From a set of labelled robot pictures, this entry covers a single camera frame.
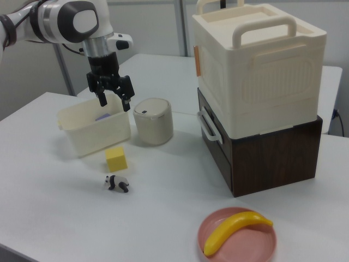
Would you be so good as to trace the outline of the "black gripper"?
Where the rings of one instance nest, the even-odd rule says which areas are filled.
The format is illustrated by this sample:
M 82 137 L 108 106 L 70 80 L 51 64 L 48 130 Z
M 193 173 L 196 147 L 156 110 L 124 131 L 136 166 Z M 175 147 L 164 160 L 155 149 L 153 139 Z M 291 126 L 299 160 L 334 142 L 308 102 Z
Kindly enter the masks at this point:
M 129 111 L 129 103 L 135 92 L 130 77 L 119 74 L 116 53 L 113 52 L 101 57 L 88 57 L 88 61 L 91 68 L 91 72 L 87 74 L 89 90 L 96 94 L 100 106 L 107 105 L 104 91 L 109 90 L 120 97 L 124 112 Z

